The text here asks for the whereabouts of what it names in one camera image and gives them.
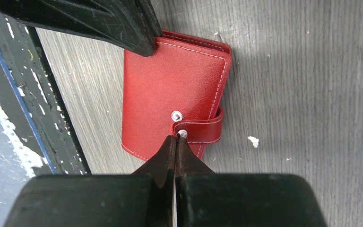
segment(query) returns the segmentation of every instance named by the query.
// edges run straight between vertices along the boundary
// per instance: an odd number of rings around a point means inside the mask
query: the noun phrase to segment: gray wood grain floor
[[[233,49],[223,137],[204,162],[301,175],[331,226],[363,226],[363,0],[152,3],[163,29]],[[135,170],[142,161],[121,149],[122,49],[39,35],[92,171]]]

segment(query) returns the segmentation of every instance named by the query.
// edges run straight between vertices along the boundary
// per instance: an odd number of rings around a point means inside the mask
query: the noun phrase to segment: red wallet
[[[148,160],[166,136],[185,130],[202,158],[205,146],[220,140],[230,46],[168,31],[156,43],[150,57],[124,51],[121,145]]]

